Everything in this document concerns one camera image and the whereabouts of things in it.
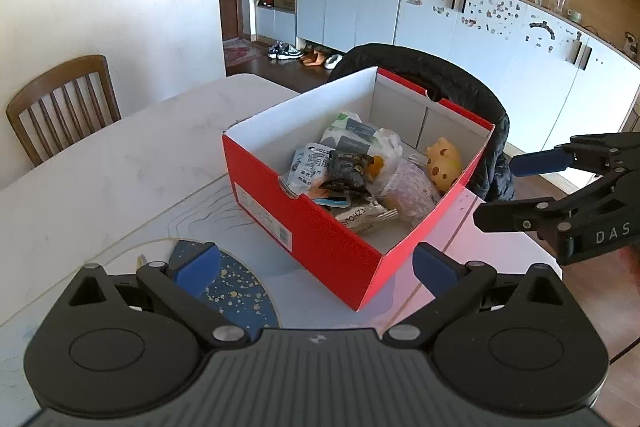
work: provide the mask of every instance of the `white table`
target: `white table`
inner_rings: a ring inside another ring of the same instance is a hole
[[[37,410],[24,349],[81,264],[132,273],[144,253],[165,257],[175,239],[215,241],[260,279],[281,327],[374,327],[379,332],[433,297],[408,260],[354,312],[237,206],[225,175],[222,132],[295,96],[251,74],[213,81],[82,140],[0,192],[0,427]],[[555,260],[523,233],[483,234],[480,201],[466,190],[425,238],[464,263],[524,273]]]

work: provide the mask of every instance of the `black snack packet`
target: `black snack packet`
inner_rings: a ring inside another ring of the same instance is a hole
[[[331,151],[329,153],[328,179],[320,188],[335,192],[369,195],[365,185],[367,167],[373,158],[366,154]]]

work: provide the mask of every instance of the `screw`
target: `screw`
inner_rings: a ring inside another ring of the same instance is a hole
[[[235,342],[244,337],[244,330],[238,326],[219,326],[213,330],[213,338],[220,342]]]
[[[420,330],[411,324],[398,324],[391,328],[388,333],[396,341],[414,341],[420,336]]]

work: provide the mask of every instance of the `black jacket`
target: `black jacket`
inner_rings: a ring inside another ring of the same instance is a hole
[[[426,88],[431,100],[446,98],[493,123],[494,133],[466,187],[484,201],[513,200],[513,177],[503,154],[509,117],[488,87],[442,58],[388,44],[365,44],[352,49],[332,71],[329,82],[372,66]]]

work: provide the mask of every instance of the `yellow toy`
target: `yellow toy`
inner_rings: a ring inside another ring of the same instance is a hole
[[[429,179],[440,192],[447,192],[462,174],[462,158],[458,149],[442,136],[425,150]]]

